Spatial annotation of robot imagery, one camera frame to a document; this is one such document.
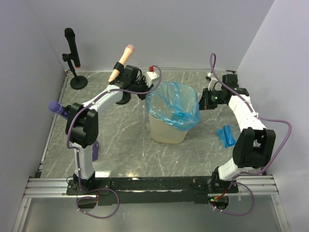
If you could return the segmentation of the cream plastic trash bin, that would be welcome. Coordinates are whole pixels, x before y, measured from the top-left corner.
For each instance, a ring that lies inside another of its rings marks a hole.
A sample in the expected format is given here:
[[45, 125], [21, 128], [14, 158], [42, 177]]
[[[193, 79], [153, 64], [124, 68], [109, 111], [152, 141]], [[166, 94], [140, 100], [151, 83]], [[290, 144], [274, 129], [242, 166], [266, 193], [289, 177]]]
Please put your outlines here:
[[149, 115], [149, 121], [151, 136], [155, 141], [160, 143], [180, 144], [188, 132], [178, 130], [151, 115]]

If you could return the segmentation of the blue plastic trash bag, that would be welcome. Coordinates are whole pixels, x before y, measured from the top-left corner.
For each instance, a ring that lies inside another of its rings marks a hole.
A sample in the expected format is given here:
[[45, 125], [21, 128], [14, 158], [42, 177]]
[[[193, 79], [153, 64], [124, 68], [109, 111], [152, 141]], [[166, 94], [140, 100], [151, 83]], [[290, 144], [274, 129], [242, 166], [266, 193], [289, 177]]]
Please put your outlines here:
[[197, 92], [187, 85], [162, 82], [147, 94], [145, 106], [149, 115], [180, 131], [188, 131], [200, 122]]

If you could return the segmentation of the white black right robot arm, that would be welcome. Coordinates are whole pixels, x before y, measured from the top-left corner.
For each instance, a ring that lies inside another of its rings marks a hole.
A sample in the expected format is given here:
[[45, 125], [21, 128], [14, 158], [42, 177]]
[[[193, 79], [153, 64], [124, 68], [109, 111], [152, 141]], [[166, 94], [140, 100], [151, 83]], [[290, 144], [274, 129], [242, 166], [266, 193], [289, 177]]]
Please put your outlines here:
[[236, 175], [264, 168], [269, 163], [276, 134], [257, 118], [249, 93], [239, 87], [236, 74], [225, 74], [219, 82], [208, 73], [206, 79], [209, 85], [203, 89], [200, 110], [212, 110], [219, 104], [226, 104], [234, 113], [240, 129], [240, 136], [233, 143], [232, 158], [215, 168], [211, 175], [212, 190], [219, 193]]

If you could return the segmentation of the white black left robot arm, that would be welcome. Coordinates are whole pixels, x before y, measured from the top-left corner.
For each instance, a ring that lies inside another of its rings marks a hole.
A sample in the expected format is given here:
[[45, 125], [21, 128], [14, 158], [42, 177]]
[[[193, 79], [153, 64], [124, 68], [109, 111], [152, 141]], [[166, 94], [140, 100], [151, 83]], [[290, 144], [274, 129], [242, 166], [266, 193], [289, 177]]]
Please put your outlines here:
[[67, 147], [74, 151], [73, 180], [82, 193], [90, 194], [96, 188], [92, 147], [99, 135], [99, 117], [114, 104], [128, 103], [131, 94], [144, 100], [158, 87], [161, 78], [162, 72], [156, 66], [142, 74], [139, 68], [127, 65], [97, 96], [70, 106], [66, 125]]

